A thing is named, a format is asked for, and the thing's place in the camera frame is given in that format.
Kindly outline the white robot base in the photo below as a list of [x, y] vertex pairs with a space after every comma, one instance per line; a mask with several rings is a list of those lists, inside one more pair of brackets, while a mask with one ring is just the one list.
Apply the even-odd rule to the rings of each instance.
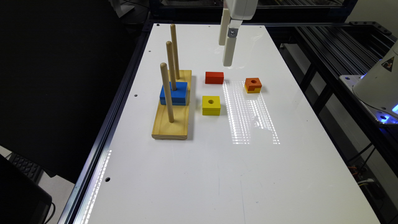
[[397, 125], [397, 44], [364, 75], [342, 75], [340, 80], [381, 125]]

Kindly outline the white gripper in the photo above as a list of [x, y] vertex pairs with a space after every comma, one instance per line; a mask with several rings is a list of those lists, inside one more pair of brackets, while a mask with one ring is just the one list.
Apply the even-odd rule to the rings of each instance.
[[253, 18], [257, 4], [258, 0], [224, 0], [218, 43], [224, 45], [223, 65], [225, 67], [232, 65], [238, 30], [242, 21]]

